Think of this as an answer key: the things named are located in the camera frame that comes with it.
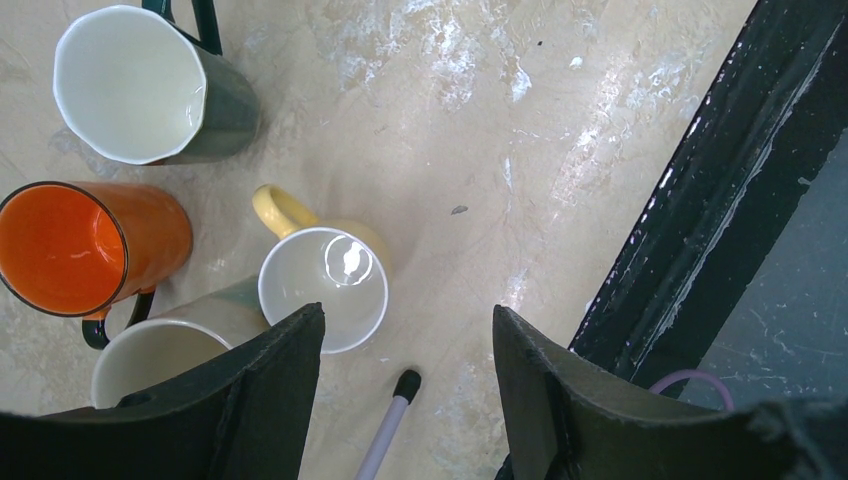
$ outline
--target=mug rim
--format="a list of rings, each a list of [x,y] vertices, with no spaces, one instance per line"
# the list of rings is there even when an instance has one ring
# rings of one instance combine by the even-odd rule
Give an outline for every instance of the mug rim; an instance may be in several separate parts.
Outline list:
[[[117,348],[115,345],[120,345],[120,344],[126,342],[126,339],[129,338],[134,332],[141,331],[141,330],[147,330],[147,329],[150,329],[150,328],[162,327],[162,326],[184,327],[184,328],[196,330],[196,331],[203,333],[206,336],[212,338],[213,340],[217,341],[218,343],[220,343],[224,348],[227,349],[227,351],[230,351],[234,348],[233,345],[230,345],[230,343],[227,342],[226,340],[224,340],[224,338],[222,336],[215,333],[214,331],[212,331],[208,327],[205,327],[205,326],[200,325],[198,323],[189,322],[187,320],[179,320],[179,319],[176,319],[176,318],[162,317],[162,318],[153,318],[153,319],[150,319],[150,320],[144,320],[142,322],[136,323],[135,325],[132,325],[132,326],[126,328],[124,331],[119,333],[114,339],[112,339],[109,342],[109,344],[106,345],[106,348],[103,349],[103,352],[100,353],[100,355],[97,357],[97,361],[94,363],[94,369],[91,372],[91,391],[89,392],[89,396],[91,397],[91,404],[92,404],[92,406],[94,406],[94,408],[97,408],[97,409],[112,408],[112,407],[106,407],[106,406],[99,406],[98,407],[97,402],[95,401],[95,394],[94,394],[95,388],[97,387],[96,379],[99,378],[99,376],[100,376],[100,371],[103,369],[103,365],[106,363],[106,359],[109,357],[109,354],[110,354],[109,352],[111,352],[115,348]]]
[[[112,155],[111,152],[105,152],[100,147],[100,145],[97,145],[95,142],[90,141],[90,139],[88,138],[87,135],[81,134],[80,131],[79,131],[79,128],[76,125],[76,122],[73,122],[73,121],[69,120],[69,118],[68,118],[67,109],[65,108],[65,102],[62,99],[63,95],[61,95],[59,93],[59,77],[60,77],[60,75],[59,75],[59,56],[60,56],[60,53],[64,53],[65,48],[66,48],[65,44],[68,42],[68,38],[71,35],[71,32],[78,29],[80,27],[80,25],[82,25],[86,22],[89,22],[93,19],[96,19],[97,17],[106,15],[106,14],[114,12],[114,11],[134,12],[135,14],[138,14],[138,15],[143,15],[143,16],[146,16],[146,17],[149,17],[149,18],[153,18],[156,21],[158,21],[159,23],[164,24],[165,26],[167,26],[168,28],[173,30],[173,32],[180,38],[180,41],[182,41],[183,44],[189,48],[191,55],[194,59],[194,62],[197,65],[197,68],[202,73],[201,77],[202,77],[202,81],[203,81],[203,103],[201,103],[201,105],[200,105],[200,121],[197,122],[197,126],[194,129],[194,131],[191,132],[191,134],[188,135],[186,137],[186,139],[179,146],[173,148],[172,150],[169,150],[166,153],[156,155],[156,156],[152,156],[152,157],[145,158],[145,159],[131,159],[131,158],[128,158],[124,155]],[[97,10],[93,10],[91,12],[88,12],[88,13],[80,16],[79,18],[77,18],[73,22],[71,22],[71,24],[68,25],[68,28],[65,29],[64,33],[62,33],[62,36],[59,37],[59,41],[56,42],[56,50],[55,50],[54,57],[53,57],[53,85],[52,85],[52,87],[53,87],[53,99],[56,102],[56,107],[59,109],[59,114],[62,116],[62,120],[65,122],[65,124],[68,126],[68,128],[70,128],[71,131],[74,132],[74,135],[78,136],[80,139],[82,139],[86,143],[86,145],[90,146],[92,149],[94,149],[94,151],[96,151],[98,154],[102,155],[103,157],[107,158],[108,160],[113,160],[113,161],[116,161],[116,162],[121,162],[121,163],[124,163],[124,164],[127,164],[127,165],[135,165],[135,166],[149,165],[151,163],[158,162],[159,160],[162,160],[162,159],[165,159],[165,158],[168,158],[168,157],[173,157],[174,155],[177,155],[180,152],[182,152],[186,148],[186,146],[188,146],[188,144],[191,143],[192,140],[194,140],[194,137],[196,137],[197,134],[200,133],[200,129],[203,127],[203,119],[204,119],[205,113],[206,113],[206,96],[209,93],[208,92],[209,81],[206,78],[206,69],[203,68],[203,62],[200,61],[200,56],[198,55],[197,50],[195,49],[194,45],[190,41],[188,41],[188,39],[185,38],[179,32],[179,30],[176,29],[176,25],[172,24],[168,20],[165,20],[164,18],[162,18],[161,15],[157,14],[156,12],[151,12],[150,10],[147,10],[146,8],[136,7],[134,5],[110,5],[110,6],[107,6],[107,7],[98,8]]]
[[[121,281],[120,281],[120,283],[118,283],[118,286],[115,288],[115,291],[112,293],[112,295],[108,299],[106,299],[102,304],[98,305],[97,308],[94,308],[92,310],[82,312],[82,313],[59,313],[59,312],[54,312],[54,311],[48,310],[46,308],[39,307],[38,305],[35,305],[34,303],[32,303],[29,300],[27,300],[26,298],[24,298],[24,296],[22,294],[18,293],[17,290],[15,290],[15,287],[13,287],[12,284],[6,279],[6,276],[3,275],[2,270],[0,270],[0,281],[3,282],[3,285],[5,285],[6,288],[10,292],[12,292],[12,295],[14,295],[15,297],[18,298],[18,300],[24,302],[24,304],[26,304],[30,308],[38,310],[41,313],[46,313],[48,315],[53,315],[54,317],[62,317],[62,318],[86,317],[88,315],[93,315],[93,314],[103,310],[104,308],[108,307],[109,305],[111,305],[115,301],[115,298],[117,298],[117,296],[121,293],[121,290],[124,288],[124,284],[126,284],[127,276],[129,275],[129,268],[130,268],[130,266],[129,266],[130,255],[129,255],[129,247],[127,246],[127,239],[126,239],[126,236],[124,236],[124,230],[123,230],[123,228],[121,228],[121,224],[118,223],[118,219],[115,218],[115,215],[112,214],[111,211],[109,211],[109,208],[103,202],[101,202],[97,197],[95,197],[93,194],[89,193],[88,191],[86,191],[82,187],[78,187],[78,186],[74,185],[73,183],[59,182],[59,181],[56,181],[56,180],[43,180],[43,181],[40,181],[40,182],[29,183],[27,185],[24,185],[23,187],[18,188],[15,191],[13,191],[5,199],[3,199],[3,202],[0,202],[0,215],[2,215],[3,209],[6,207],[6,205],[8,205],[8,203],[13,198],[17,197],[19,194],[21,194],[21,193],[23,193],[26,190],[29,190],[31,188],[46,187],[46,186],[63,187],[63,188],[67,188],[67,189],[73,190],[75,192],[81,193],[81,194],[85,195],[89,200],[94,201],[94,203],[96,203],[97,206],[100,207],[100,209],[103,212],[105,212],[106,215],[109,216],[109,220],[112,221],[112,224],[115,226],[115,229],[118,231],[118,235],[121,237],[121,248],[124,252],[124,270],[123,270],[123,272],[121,272]]]
[[[374,250],[372,250],[371,247],[365,241],[363,241],[362,239],[360,239],[359,237],[357,237],[356,235],[354,235],[354,234],[352,234],[348,231],[342,230],[340,228],[335,228],[335,227],[314,226],[314,227],[302,228],[302,229],[292,233],[291,235],[287,236],[286,238],[283,238],[282,240],[278,241],[277,244],[274,245],[273,248],[271,248],[271,251],[269,251],[268,254],[265,256],[265,260],[262,261],[262,267],[260,267],[260,269],[259,269],[259,280],[257,282],[257,287],[258,287],[257,290],[259,292],[259,304],[262,307],[262,316],[265,317],[265,321],[268,322],[269,325],[271,325],[272,327],[274,326],[274,324],[272,324],[271,321],[268,319],[269,318],[268,315],[265,313],[265,300],[264,300],[264,296],[262,295],[262,283],[263,283],[263,280],[265,279],[265,273],[267,271],[266,267],[268,266],[269,262],[271,261],[271,258],[274,256],[274,254],[278,250],[283,248],[283,246],[286,243],[288,243],[289,241],[291,241],[291,240],[293,240],[297,237],[300,237],[300,236],[303,236],[303,235],[306,235],[306,234],[309,234],[309,233],[314,233],[314,232],[337,233],[339,235],[344,235],[346,237],[352,238],[353,240],[357,241],[360,245],[362,245],[365,248],[365,250],[368,251],[369,254],[371,254],[372,258],[375,259],[375,261],[376,261],[375,263],[377,264],[377,268],[380,271],[380,277],[383,280],[383,306],[380,309],[380,315],[377,318],[377,321],[374,323],[374,326],[371,327],[371,330],[369,330],[367,334],[365,334],[362,338],[360,338],[356,342],[354,342],[354,343],[352,343],[348,346],[345,346],[343,348],[337,348],[337,349],[334,349],[334,350],[325,349],[324,346],[323,346],[323,341],[322,341],[322,345],[321,345],[321,354],[322,355],[332,355],[332,354],[335,354],[335,353],[347,352],[349,350],[353,350],[354,348],[362,345],[363,343],[365,343],[369,338],[371,338],[374,335],[374,332],[376,332],[377,329],[380,328],[380,325],[382,325],[383,319],[386,318],[386,311],[388,310],[388,307],[389,307],[389,277],[386,273],[385,267],[383,267],[383,261],[380,260],[380,257],[377,256],[376,252],[374,252]]]

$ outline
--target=mug handle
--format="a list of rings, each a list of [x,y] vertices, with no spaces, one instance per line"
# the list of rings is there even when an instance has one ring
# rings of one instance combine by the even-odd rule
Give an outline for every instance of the mug handle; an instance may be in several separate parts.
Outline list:
[[[218,18],[215,16],[215,5],[212,0],[191,0],[191,6],[194,8],[194,21],[197,23],[200,40],[176,26],[174,12],[171,10],[171,0],[141,0],[141,8],[157,13],[171,22],[191,43],[213,55],[223,54],[221,36],[218,33]]]
[[[127,327],[147,320],[147,316],[150,315],[150,307],[153,306],[153,295],[155,293],[156,287],[138,292]],[[82,336],[85,338],[85,343],[95,350],[103,350],[106,345],[109,345],[109,337],[106,336],[106,315],[109,314],[110,308],[106,307],[82,319]]]
[[[293,196],[276,185],[262,185],[253,194],[253,210],[280,240],[318,223],[320,219]]]

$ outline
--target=beige surface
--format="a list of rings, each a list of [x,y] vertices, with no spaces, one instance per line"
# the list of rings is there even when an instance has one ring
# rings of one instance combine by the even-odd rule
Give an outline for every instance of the beige surface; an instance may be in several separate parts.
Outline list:
[[[260,136],[222,163],[148,168],[98,157],[51,96],[55,42],[109,3],[0,4],[0,195],[42,179],[176,195],[195,251],[154,313],[256,273],[275,242],[251,211],[260,184],[373,226],[396,264],[389,311],[366,346],[322,359],[302,477],[352,474],[415,365],[424,387],[380,478],[429,479],[493,477],[492,306],[569,342],[753,2],[219,0]],[[0,308],[0,408],[86,404],[97,353],[77,323],[5,290]]]

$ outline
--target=black metal edge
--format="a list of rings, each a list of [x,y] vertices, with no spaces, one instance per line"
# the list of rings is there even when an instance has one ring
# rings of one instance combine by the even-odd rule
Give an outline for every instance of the black metal edge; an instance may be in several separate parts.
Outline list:
[[[628,378],[772,151],[848,10],[845,1],[761,0],[584,317],[570,349]]]
[[[806,88],[770,139],[765,162],[711,242],[709,257],[686,279],[686,295],[661,312],[660,323],[674,328],[638,343],[634,338],[631,358],[622,359],[617,373],[647,386],[670,371],[695,368],[754,281],[848,127],[848,25],[820,53]],[[683,385],[675,387],[669,393],[676,396]]]

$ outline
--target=white mug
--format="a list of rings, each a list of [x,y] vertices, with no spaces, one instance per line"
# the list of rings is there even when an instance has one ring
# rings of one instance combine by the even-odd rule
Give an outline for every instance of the white mug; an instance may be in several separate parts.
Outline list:
[[[326,329],[321,353],[364,343],[389,304],[389,249],[367,226],[321,220],[273,185],[259,187],[253,209],[280,242],[259,272],[259,301],[271,325],[307,303],[321,302]]]
[[[250,277],[121,332],[94,365],[94,407],[114,407],[124,396],[187,372],[267,330],[256,286],[257,277]]]

